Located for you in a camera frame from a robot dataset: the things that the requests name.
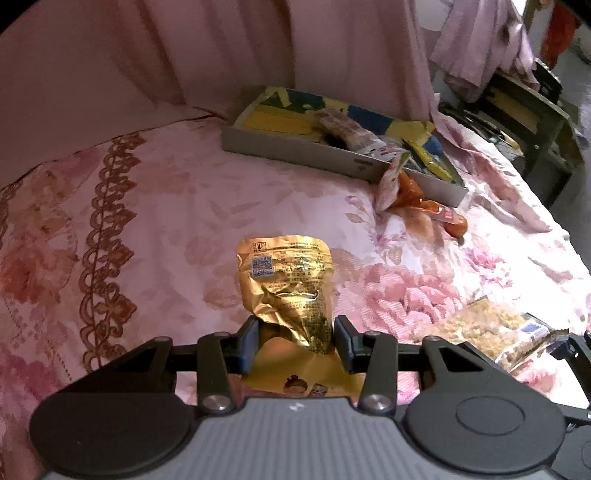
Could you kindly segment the orange sausage snack packet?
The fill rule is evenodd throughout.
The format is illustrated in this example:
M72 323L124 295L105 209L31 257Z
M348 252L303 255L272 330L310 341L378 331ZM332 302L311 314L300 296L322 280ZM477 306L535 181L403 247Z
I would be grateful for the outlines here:
M442 223L445 231L456 239L461 239L468 231L467 219L453 208L437 201L427 200L418 183L405 171L404 167L411 153L399 149L392 159L389 169L382 176L374 200L375 210L414 209L425 213L432 220Z

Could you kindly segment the black handbag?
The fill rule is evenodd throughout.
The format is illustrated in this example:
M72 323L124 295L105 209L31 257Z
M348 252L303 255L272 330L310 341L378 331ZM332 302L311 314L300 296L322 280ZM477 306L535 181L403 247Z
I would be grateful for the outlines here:
M440 104L438 109L490 143L498 144L505 139L497 126L468 110L458 109L447 102Z

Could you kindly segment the large pink curtain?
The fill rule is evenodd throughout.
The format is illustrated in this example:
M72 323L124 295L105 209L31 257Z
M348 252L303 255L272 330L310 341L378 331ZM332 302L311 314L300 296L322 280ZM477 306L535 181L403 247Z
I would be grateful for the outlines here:
M400 119L434 103L411 1L38 1L1 35L1 180L263 85Z

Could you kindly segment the tied purple curtain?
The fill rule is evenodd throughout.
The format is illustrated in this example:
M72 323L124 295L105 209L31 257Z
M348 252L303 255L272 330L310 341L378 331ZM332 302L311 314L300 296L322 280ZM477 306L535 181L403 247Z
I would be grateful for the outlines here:
M535 91L540 88L527 30L511 1L455 1L430 61L469 103L478 100L497 72Z

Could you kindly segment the clear bag of crackers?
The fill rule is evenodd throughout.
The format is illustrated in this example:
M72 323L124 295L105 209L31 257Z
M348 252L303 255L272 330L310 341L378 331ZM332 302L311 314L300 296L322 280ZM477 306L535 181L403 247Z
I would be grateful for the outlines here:
M455 345L468 342L511 373L568 335L566 328L555 328L529 313L515 314L483 297L437 324L415 330L413 341L437 336Z

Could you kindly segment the dark wooden side table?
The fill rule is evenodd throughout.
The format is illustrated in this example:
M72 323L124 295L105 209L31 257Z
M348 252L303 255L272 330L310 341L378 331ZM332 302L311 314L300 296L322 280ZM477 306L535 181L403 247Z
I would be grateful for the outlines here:
M584 166L568 113L502 73L493 75L473 107L517 141L522 150L518 171L543 205L551 207Z

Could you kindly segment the grey snack tray box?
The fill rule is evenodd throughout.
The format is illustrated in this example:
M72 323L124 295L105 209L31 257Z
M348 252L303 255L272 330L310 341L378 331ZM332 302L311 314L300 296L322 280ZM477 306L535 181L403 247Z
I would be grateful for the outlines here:
M430 200L457 207L468 193L431 122L402 121L327 96L264 87L222 128L224 150L370 183L405 170Z

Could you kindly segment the pink floral bed sheet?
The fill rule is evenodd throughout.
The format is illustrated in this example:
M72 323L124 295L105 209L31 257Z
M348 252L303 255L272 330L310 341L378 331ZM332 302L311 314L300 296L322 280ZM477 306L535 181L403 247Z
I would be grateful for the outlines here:
M1 475L44 470L37 404L164 335L179 343L245 319L235 249L255 237L322 239L335 313L410 341L486 296L582 333L590 273L512 164L447 121L468 192L462 241L417 211L377 213L366 182L236 155L221 119L112 138L1 186Z

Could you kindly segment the gold foil snack packet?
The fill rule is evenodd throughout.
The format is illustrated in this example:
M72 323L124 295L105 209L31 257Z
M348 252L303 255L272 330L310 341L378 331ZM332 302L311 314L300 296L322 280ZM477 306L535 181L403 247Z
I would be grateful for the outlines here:
M285 235L236 247L242 304L315 354L332 352L332 252L321 239Z

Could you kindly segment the orange hanging wall decoration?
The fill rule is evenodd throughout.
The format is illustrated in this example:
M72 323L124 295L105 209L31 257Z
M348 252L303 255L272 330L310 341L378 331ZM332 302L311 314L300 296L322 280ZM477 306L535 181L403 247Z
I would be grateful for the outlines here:
M552 70L570 46L580 21L561 1L556 1L542 42L540 58Z

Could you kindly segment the pink patterned snack packet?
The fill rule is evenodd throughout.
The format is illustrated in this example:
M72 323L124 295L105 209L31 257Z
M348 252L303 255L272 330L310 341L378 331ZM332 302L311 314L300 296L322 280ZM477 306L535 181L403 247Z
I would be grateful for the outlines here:
M344 140L349 150L370 151L386 145L376 134L360 126L341 110L326 107L315 113L315 118L325 130Z

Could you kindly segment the yellow snack packet in tray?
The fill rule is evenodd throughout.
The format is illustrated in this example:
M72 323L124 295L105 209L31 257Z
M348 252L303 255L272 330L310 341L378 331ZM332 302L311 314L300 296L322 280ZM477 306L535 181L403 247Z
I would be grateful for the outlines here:
M447 183L455 183L451 169L442 160L443 148L433 136L416 140L404 139L403 143L413 153L419 169Z

